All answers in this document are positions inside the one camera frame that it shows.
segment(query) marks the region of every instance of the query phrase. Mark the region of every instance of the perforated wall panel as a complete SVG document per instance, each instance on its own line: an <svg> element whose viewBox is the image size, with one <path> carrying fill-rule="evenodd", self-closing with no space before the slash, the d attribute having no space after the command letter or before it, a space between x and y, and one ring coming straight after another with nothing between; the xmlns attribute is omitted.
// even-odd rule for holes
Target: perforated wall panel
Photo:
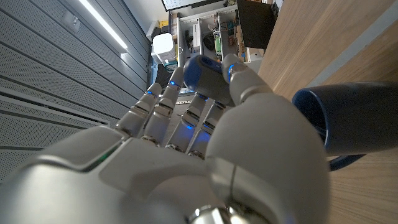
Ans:
<svg viewBox="0 0 398 224"><path fill-rule="evenodd" d="M90 0L128 39L118 54L65 0L0 1L0 184L41 149L96 125L113 127L147 87L150 43L119 1Z"/></svg>
<svg viewBox="0 0 398 224"><path fill-rule="evenodd" d="M0 124L3 147L44 148L80 130L6 114L0 114Z"/></svg>
<svg viewBox="0 0 398 224"><path fill-rule="evenodd" d="M48 91L72 102L87 105L115 118L121 118L128 111L127 107L3 45L0 45L0 61L3 62L0 63L0 74L5 77Z"/></svg>
<svg viewBox="0 0 398 224"><path fill-rule="evenodd" d="M73 110L77 110L77 111L80 111L80 112L83 112L83 113L86 113L86 114L93 115L95 117L99 117L99 118L105 119L106 121L109 121L111 127L113 127L118 122L117 119L109 117L109 116L107 116L107 115L105 115L103 113L95 112L93 110L90 110L88 108L76 105L74 103L71 103L71 102L68 102L68 101L65 101L65 100L61 100L60 98L57 98L57 97L54 97L54 96L39 92L37 90L33 90L33 89L29 88L29 87L18 85L16 83L7 81L5 79L2 79L1 75L0 75L0 87L7 88L9 90L14 90L14 91L17 91L19 93L31 96L33 98L39 98L39 99L42 99L42 100L45 100L45 101L48 101L48 102L51 102L51 103L55 103L55 104L58 104L58 105L61 105L61 106L66 106L67 108L71 108Z"/></svg>
<svg viewBox="0 0 398 224"><path fill-rule="evenodd" d="M30 157L39 151L0 149L0 183Z"/></svg>
<svg viewBox="0 0 398 224"><path fill-rule="evenodd" d="M121 15L127 26L132 30L133 34L137 37L139 42L145 46L145 43L150 44L150 41L146 37L146 30L142 30L139 26L138 22L134 17L132 17L130 10L125 5L123 0L110 0L111 5L115 8L115 10Z"/></svg>
<svg viewBox="0 0 398 224"><path fill-rule="evenodd" d="M104 10L104 12L107 13L109 17L112 18L112 20L115 22L115 24L118 25L118 28L123 32L123 34L127 37L129 42L131 43L132 46L134 46L135 49L137 49L139 52L141 52L141 56L144 58L147 56L149 53L149 48L147 45L145 47L137 40L136 36L132 33L131 29L126 25L126 23L122 20L121 16L119 13L115 10L113 5L109 3L108 0L95 0Z"/></svg>
<svg viewBox="0 0 398 224"><path fill-rule="evenodd" d="M41 10L46 12L53 20L57 21L60 26L68 30L62 22L62 17L67 9L61 3L54 0L33 0L32 2ZM130 81L134 82L134 80L137 80L138 73L141 75L146 73L145 71L141 71L143 65L139 65L133 58L130 57L131 60L128 61L123 58L121 60L121 58L119 58L119 56L113 51L109 50L105 43L103 43L99 37L94 35L86 25L81 24L77 33L71 33ZM145 87L141 86L141 81L137 81L137 85L142 89Z"/></svg>
<svg viewBox="0 0 398 224"><path fill-rule="evenodd" d="M9 31L0 33L1 42L20 50L23 54L48 65L65 76L90 87L99 94L103 94L112 100L121 102L125 106L134 104L136 99L142 94L142 92L138 90L139 92L136 93L137 98L128 95L125 91L97 75L44 39L32 34L30 30L18 24L2 12L0 12L0 29L8 29Z"/></svg>
<svg viewBox="0 0 398 224"><path fill-rule="evenodd" d="M146 87L145 82L140 77L133 77L133 81L128 85L128 81L119 72L111 66L103 66L106 62L97 56L93 51L87 48L74 36L70 35L63 27L59 26L55 21L45 15L40 9L37 9L32 3L28 1L22 1L18 6L7 3L6 1L0 2L0 7L2 7L7 13L12 17L15 17L20 22L23 22L31 30L36 31L43 38L51 41L57 47L60 47L64 52L78 59L81 63L84 63L87 67L90 67L98 74L90 69L86 68L84 65L79 65L80 70L85 69L86 73L90 73L92 76L102 75L111 81L113 84L120 86L127 93L132 96L138 97L142 94L143 89ZM70 66L76 66L71 62L68 62ZM140 90L135 83L138 83L143 88Z"/></svg>
<svg viewBox="0 0 398 224"><path fill-rule="evenodd" d="M18 105L15 103L6 102L6 101L3 101L2 99L3 99L3 96L0 96L0 110L7 111L10 113L18 113L21 115L32 116L32 117L39 118L39 119L46 119L48 121L54 121L54 122L58 122L58 123L64 123L64 124L69 124L69 125L73 125L73 126L78 126L80 128L90 128L90 127L100 125L99 123L97 123L97 124L88 123L88 122L80 121L78 119L73 119L73 118L69 118L66 116L57 115L55 113L50 113L50 112L30 108L28 106L22 106L22 105Z"/></svg>

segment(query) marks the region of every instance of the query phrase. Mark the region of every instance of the wooden table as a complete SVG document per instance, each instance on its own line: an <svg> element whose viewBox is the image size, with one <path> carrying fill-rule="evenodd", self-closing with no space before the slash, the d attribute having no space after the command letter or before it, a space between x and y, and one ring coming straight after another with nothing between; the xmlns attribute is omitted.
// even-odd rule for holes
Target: wooden table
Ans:
<svg viewBox="0 0 398 224"><path fill-rule="evenodd" d="M393 0L285 0L259 76L291 99L393 6ZM398 82L396 20L320 84L373 80ZM330 181L330 223L398 223L398 149L369 154L330 173Z"/></svg>

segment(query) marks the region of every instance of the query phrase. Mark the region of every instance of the robotic hand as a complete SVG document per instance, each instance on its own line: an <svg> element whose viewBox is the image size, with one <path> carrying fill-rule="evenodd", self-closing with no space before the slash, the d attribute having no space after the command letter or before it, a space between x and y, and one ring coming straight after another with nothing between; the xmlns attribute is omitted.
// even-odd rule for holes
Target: robotic hand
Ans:
<svg viewBox="0 0 398 224"><path fill-rule="evenodd" d="M180 127L197 126L206 97L236 105L223 116L210 110L208 143L194 139L187 149L193 132L178 138L177 127L159 147L182 85L178 68L143 137L157 84L114 129L80 131L21 166L0 188L0 223L326 223L328 166L317 132L236 56L222 67L206 60L198 69L217 67L229 99L197 88Z"/></svg>

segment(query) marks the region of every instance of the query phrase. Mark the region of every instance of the blue cup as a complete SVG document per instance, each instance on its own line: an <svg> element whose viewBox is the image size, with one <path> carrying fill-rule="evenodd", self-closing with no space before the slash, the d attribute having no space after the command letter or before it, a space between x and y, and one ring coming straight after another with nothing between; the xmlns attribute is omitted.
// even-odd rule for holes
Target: blue cup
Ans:
<svg viewBox="0 0 398 224"><path fill-rule="evenodd" d="M398 146L398 83L304 88L292 103L317 129L328 156L344 156L333 160L343 167L366 153Z"/></svg>

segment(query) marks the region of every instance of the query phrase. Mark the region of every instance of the ceiling light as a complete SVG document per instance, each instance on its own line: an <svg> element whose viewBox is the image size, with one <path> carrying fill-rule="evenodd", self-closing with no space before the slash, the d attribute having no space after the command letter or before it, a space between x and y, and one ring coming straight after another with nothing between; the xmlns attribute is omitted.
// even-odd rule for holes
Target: ceiling light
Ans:
<svg viewBox="0 0 398 224"><path fill-rule="evenodd" d="M100 16L100 14L91 6L90 3L88 3L87 0L79 0L85 7L86 9L91 13L91 15L94 16L96 20L108 31L111 36L122 46L122 48L126 49L127 45L123 42L123 40L120 38L120 36L117 35L117 33L112 29L112 27Z"/></svg>

